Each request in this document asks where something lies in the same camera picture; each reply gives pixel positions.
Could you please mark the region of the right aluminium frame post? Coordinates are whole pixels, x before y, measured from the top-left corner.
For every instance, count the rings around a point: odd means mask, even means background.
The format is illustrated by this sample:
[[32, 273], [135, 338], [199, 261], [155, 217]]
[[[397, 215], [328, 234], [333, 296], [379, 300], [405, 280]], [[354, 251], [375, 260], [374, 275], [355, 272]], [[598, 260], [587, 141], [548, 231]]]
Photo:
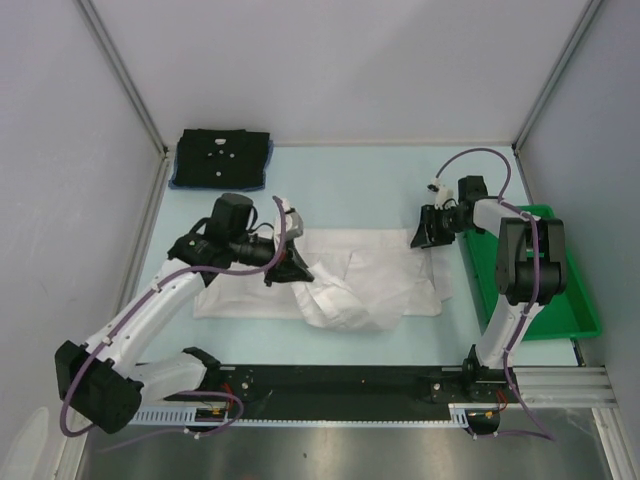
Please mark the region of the right aluminium frame post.
[[516, 156], [525, 145], [531, 131], [535, 127], [540, 116], [544, 112], [548, 102], [550, 101], [554, 91], [560, 84], [563, 75], [577, 50], [588, 35], [591, 25], [599, 14], [602, 6], [605, 4], [603, 0], [589, 0], [585, 3], [584, 8], [580, 12], [578, 19], [572, 27], [569, 36], [564, 42], [560, 53], [554, 61], [552, 68], [543, 82], [542, 88], [537, 94], [532, 106], [528, 110], [517, 134], [511, 144], [511, 148]]

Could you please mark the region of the left aluminium frame post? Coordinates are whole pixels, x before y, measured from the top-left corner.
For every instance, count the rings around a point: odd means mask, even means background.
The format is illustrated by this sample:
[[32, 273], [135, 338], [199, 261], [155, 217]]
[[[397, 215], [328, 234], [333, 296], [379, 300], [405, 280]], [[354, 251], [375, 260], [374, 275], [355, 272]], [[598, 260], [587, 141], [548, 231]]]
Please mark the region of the left aluminium frame post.
[[149, 140], [161, 157], [164, 157], [168, 147], [94, 2], [74, 0], [73, 4]]

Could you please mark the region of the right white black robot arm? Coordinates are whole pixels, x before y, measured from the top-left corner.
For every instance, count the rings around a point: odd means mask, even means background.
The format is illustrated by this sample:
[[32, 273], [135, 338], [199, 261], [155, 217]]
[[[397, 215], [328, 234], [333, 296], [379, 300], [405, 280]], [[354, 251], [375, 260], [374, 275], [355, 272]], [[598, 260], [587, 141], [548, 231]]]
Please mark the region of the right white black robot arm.
[[412, 249], [450, 245], [467, 231], [489, 233], [498, 242], [494, 267], [498, 300], [489, 323], [459, 371], [431, 380], [432, 391], [451, 387], [455, 400], [489, 402], [514, 389], [509, 385], [511, 353], [535, 317], [566, 289], [564, 224], [490, 196], [481, 176], [459, 180], [457, 193], [437, 178], [428, 190], [434, 199], [421, 207]]

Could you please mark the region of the aluminium frame post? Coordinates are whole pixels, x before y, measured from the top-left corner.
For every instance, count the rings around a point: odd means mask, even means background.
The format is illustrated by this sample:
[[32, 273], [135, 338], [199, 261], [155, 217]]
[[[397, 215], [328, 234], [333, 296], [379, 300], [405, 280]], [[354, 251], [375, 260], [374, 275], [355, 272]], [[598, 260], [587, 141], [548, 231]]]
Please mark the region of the aluminium frame post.
[[554, 61], [552, 68], [543, 82], [542, 88], [537, 94], [532, 106], [528, 110], [517, 134], [511, 144], [511, 148], [516, 156], [525, 145], [531, 131], [535, 127], [540, 116], [544, 112], [548, 102], [550, 101], [554, 91], [560, 84], [563, 75], [577, 50], [588, 35], [591, 25], [599, 14], [602, 6], [605, 4], [603, 0], [589, 0], [585, 3], [584, 8], [580, 12], [578, 19], [572, 27], [569, 36], [564, 42], [560, 53]]
[[168, 147], [94, 2], [74, 0], [73, 4], [149, 140], [161, 157], [164, 157]]

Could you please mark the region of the white long sleeve shirt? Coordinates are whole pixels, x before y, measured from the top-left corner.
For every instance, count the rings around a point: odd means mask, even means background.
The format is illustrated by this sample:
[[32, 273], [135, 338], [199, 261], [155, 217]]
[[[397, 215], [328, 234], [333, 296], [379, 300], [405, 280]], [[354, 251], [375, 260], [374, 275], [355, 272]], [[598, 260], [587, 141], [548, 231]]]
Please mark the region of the white long sleeve shirt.
[[419, 249], [409, 229], [309, 229], [295, 245], [314, 279], [265, 285], [222, 276], [200, 293], [197, 319], [285, 319], [334, 331], [392, 330], [436, 317], [453, 295], [443, 247]]

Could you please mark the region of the aluminium front rail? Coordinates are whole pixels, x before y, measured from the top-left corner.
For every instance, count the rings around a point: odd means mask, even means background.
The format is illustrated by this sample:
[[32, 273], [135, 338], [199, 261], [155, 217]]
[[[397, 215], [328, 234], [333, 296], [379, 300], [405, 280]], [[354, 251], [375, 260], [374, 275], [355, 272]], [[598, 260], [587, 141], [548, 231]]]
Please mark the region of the aluminium front rail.
[[[296, 403], [410, 405], [490, 404], [515, 396], [498, 370], [465, 373], [460, 366], [222, 365], [199, 390], [224, 384], [250, 404], [280, 398]], [[614, 402], [606, 371], [587, 367], [516, 367], [521, 398], [533, 405]]]

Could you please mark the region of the green plastic tray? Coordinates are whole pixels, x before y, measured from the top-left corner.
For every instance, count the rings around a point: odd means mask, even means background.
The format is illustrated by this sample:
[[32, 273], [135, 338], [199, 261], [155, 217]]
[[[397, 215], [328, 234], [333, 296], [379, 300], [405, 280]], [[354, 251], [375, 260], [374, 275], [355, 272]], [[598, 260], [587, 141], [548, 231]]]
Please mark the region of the green plastic tray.
[[[565, 252], [564, 266], [559, 267], [559, 248], [547, 240], [546, 224], [554, 221], [554, 211], [548, 205], [523, 206], [521, 209], [539, 219], [542, 280], [539, 297], [547, 301], [543, 310], [532, 320], [524, 339], [582, 339], [599, 336], [602, 332], [600, 318], [571, 252]], [[484, 331], [489, 326], [499, 299], [495, 278], [499, 237], [489, 232], [470, 230], [461, 234], [460, 239], [466, 247], [478, 323]]]

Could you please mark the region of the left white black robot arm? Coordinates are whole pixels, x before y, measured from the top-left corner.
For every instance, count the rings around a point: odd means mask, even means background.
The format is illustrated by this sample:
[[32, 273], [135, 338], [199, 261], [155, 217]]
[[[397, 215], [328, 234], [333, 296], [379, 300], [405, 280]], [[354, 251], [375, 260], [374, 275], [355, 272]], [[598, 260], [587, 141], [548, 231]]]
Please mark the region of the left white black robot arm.
[[267, 238], [258, 235], [257, 210], [241, 194], [225, 193], [167, 252], [146, 289], [80, 344], [64, 342], [54, 355], [62, 407], [59, 427], [68, 438], [93, 428], [113, 434], [146, 401], [219, 399], [241, 416], [242, 401], [223, 386], [220, 363], [198, 347], [143, 363], [152, 340], [187, 302], [221, 276], [260, 275], [266, 286], [314, 279], [296, 249], [304, 231], [299, 212], [281, 198]]

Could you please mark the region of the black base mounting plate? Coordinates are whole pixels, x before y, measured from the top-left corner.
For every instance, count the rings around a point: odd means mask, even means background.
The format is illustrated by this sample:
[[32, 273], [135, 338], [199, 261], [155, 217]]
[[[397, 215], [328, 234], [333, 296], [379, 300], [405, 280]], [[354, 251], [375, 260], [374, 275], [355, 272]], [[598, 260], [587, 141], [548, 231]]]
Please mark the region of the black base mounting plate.
[[505, 375], [461, 366], [223, 365], [197, 394], [231, 393], [244, 420], [411, 422], [442, 420], [453, 403], [502, 406], [516, 401]]

